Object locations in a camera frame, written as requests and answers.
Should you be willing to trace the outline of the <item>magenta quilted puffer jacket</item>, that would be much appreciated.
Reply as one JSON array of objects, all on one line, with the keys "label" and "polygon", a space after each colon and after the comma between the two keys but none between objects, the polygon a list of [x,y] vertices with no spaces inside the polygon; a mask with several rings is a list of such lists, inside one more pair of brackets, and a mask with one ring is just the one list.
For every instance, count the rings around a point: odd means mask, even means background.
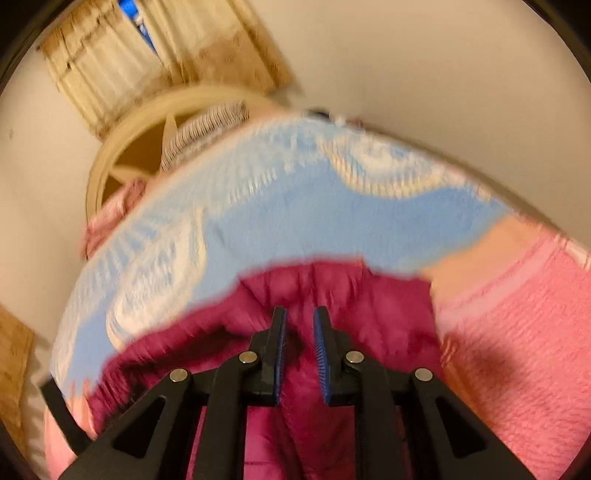
[{"label": "magenta quilted puffer jacket", "polygon": [[224,298],[136,339],[102,368],[88,396],[93,427],[104,431],[128,406],[176,368],[201,372],[245,351],[287,310],[280,404],[249,410],[245,477],[351,479],[355,474],[353,410],[322,399],[314,312],[328,309],[332,327],[353,347],[404,372],[440,373],[440,343],[428,281],[396,278],[359,263],[315,262],[276,267],[238,281]]}]

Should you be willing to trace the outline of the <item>beige side curtain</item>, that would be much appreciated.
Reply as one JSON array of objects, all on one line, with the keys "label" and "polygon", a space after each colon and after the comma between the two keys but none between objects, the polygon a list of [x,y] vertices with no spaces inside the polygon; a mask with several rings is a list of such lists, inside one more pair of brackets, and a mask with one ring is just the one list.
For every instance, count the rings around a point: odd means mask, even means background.
[{"label": "beige side curtain", "polygon": [[0,307],[1,420],[20,453],[26,455],[21,399],[34,332],[4,306]]}]

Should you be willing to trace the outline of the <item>pink and blue bedspread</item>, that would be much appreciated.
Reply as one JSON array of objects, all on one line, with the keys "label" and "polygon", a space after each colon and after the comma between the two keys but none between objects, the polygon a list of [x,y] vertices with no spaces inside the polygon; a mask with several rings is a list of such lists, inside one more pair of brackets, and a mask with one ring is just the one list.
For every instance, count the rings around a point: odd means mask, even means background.
[{"label": "pink and blue bedspread", "polygon": [[158,176],[88,259],[51,371],[65,395],[136,339],[276,267],[430,283],[434,373],[539,479],[590,439],[590,252],[456,168],[304,116],[238,129]]}]

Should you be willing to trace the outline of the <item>folded pink floral blanket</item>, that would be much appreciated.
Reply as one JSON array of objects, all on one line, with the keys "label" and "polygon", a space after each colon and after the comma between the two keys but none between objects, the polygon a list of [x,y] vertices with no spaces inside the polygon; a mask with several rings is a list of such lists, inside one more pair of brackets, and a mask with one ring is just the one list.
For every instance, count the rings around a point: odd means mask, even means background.
[{"label": "folded pink floral blanket", "polygon": [[145,194],[147,182],[136,178],[125,183],[88,221],[81,241],[81,256],[90,259]]}]

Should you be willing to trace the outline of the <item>striped grey pillow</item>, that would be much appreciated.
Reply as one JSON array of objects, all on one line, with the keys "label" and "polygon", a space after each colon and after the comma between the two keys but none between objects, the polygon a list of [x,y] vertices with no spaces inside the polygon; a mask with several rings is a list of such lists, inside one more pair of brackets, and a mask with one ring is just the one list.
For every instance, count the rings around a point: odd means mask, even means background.
[{"label": "striped grey pillow", "polygon": [[178,168],[191,155],[204,151],[224,134],[242,126],[246,120],[249,120],[249,108],[241,101],[208,107],[180,126],[174,126],[172,120],[167,121],[172,130],[163,140],[159,171],[168,172]]}]

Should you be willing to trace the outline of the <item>cream wooden headboard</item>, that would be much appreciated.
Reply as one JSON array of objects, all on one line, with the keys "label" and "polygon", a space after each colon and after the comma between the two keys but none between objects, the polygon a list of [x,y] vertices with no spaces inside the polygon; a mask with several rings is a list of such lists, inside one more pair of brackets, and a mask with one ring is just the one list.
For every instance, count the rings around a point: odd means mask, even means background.
[{"label": "cream wooden headboard", "polygon": [[164,144],[178,124],[207,107],[233,101],[256,113],[279,107],[263,94],[205,84],[174,87],[134,108],[112,128],[96,154],[88,175],[86,217],[91,218],[118,186],[158,172]]}]

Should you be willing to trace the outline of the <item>dark object beside bed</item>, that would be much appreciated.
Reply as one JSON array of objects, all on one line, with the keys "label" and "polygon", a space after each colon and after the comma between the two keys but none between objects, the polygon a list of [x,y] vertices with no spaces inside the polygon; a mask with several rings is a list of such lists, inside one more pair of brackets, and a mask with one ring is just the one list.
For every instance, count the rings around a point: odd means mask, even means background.
[{"label": "dark object beside bed", "polygon": [[332,114],[327,110],[322,109],[308,109],[305,114],[308,117],[312,117],[318,120],[329,122],[335,125],[346,125],[346,117],[341,115]]}]

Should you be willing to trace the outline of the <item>beige window curtain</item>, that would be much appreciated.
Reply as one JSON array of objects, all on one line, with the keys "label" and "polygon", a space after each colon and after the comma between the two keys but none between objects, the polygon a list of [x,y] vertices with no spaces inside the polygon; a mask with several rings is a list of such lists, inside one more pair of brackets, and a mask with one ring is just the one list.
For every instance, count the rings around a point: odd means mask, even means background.
[{"label": "beige window curtain", "polygon": [[214,83],[269,94],[290,67],[245,1],[140,1],[140,33],[115,1],[84,1],[40,49],[57,89],[102,140],[135,106],[171,87]]}]

